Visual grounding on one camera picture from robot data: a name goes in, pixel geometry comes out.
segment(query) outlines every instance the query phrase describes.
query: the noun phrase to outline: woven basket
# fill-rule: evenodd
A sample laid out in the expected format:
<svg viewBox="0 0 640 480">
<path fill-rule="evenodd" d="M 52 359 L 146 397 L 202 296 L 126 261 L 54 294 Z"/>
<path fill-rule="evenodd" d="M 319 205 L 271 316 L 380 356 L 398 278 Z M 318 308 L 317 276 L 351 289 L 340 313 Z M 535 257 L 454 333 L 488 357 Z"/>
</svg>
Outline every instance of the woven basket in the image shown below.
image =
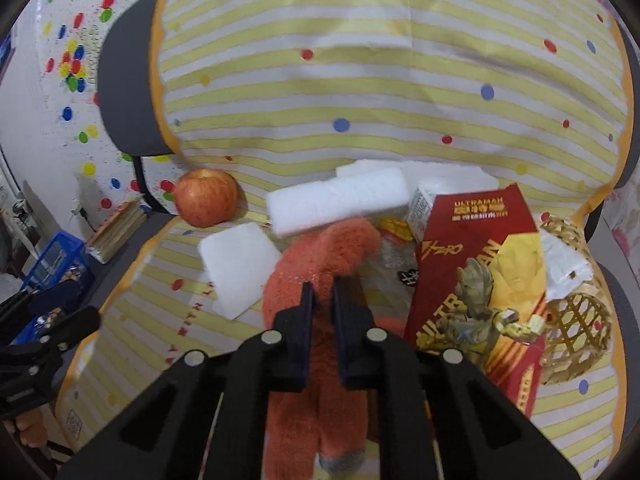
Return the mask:
<svg viewBox="0 0 640 480">
<path fill-rule="evenodd" d="M 611 336 L 612 301 L 584 233 L 565 219 L 551 217 L 542 228 L 587 258 L 594 277 L 564 300 L 549 301 L 545 351 L 540 359 L 542 384 L 569 381 L 590 370 L 606 353 Z"/>
</svg>

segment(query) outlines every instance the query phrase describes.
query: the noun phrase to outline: orange plush toy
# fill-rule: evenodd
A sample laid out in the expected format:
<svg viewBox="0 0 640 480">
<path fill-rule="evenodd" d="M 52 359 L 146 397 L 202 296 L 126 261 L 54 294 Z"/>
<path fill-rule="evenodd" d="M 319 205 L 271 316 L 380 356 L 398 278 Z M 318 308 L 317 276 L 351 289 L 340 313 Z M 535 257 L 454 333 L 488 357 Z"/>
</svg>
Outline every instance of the orange plush toy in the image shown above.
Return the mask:
<svg viewBox="0 0 640 480">
<path fill-rule="evenodd" d="M 304 235 L 282 255 L 264 287 L 266 328 L 275 315 L 300 302 L 311 282 L 318 300 L 307 386 L 300 394 L 272 393 L 267 416 L 267 480 L 309 480 L 316 454 L 331 474 L 357 470 L 365 458 L 367 394 L 340 386 L 330 304 L 335 276 L 352 275 L 375 253 L 380 236 L 366 220 L 338 222 Z"/>
</svg>

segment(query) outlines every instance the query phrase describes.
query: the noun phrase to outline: red apple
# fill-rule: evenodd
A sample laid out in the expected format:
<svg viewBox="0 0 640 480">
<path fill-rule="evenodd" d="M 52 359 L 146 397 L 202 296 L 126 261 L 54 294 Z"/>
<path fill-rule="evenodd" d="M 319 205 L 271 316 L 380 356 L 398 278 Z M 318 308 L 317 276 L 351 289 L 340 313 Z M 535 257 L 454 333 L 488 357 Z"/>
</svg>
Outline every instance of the red apple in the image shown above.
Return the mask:
<svg viewBox="0 0 640 480">
<path fill-rule="evenodd" d="M 175 206 L 194 227 L 211 227 L 229 220 L 236 209 L 238 189 L 228 173 L 202 168 L 180 177 L 174 190 Z"/>
</svg>

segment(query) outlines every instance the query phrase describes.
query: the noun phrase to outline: silver screw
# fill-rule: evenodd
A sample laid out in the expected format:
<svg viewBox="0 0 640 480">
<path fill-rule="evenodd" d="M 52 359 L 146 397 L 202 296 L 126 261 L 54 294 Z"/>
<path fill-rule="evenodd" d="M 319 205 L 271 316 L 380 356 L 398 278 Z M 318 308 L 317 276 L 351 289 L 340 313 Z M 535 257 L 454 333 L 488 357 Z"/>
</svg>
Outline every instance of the silver screw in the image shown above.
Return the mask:
<svg viewBox="0 0 640 480">
<path fill-rule="evenodd" d="M 184 356 L 184 362 L 187 366 L 199 366 L 204 362 L 206 355 L 200 350 L 192 350 Z"/>
<path fill-rule="evenodd" d="M 448 348 L 442 353 L 443 359 L 450 365 L 457 365 L 462 362 L 462 352 L 455 348 Z"/>
<path fill-rule="evenodd" d="M 262 332 L 260 339 L 267 345 L 275 345 L 282 341 L 282 334 L 277 330 L 267 330 L 266 332 Z"/>
<path fill-rule="evenodd" d="M 369 330 L 367 330 L 367 339 L 374 343 L 382 343 L 386 339 L 386 330 L 377 326 L 369 328 Z"/>
</svg>

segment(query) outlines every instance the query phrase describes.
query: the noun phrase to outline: book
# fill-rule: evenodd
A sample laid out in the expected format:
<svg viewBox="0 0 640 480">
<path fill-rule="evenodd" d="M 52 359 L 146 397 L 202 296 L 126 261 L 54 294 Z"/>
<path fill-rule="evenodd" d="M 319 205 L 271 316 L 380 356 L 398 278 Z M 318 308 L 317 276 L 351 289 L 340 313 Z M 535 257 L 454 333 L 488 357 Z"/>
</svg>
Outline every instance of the book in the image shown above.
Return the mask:
<svg viewBox="0 0 640 480">
<path fill-rule="evenodd" d="M 518 186 L 438 195 L 416 253 L 405 339 L 422 351 L 460 350 L 529 416 L 542 371 L 546 276 Z"/>
<path fill-rule="evenodd" d="M 100 263 L 107 263 L 145 221 L 140 199 L 121 204 L 86 244 L 86 251 Z"/>
</svg>

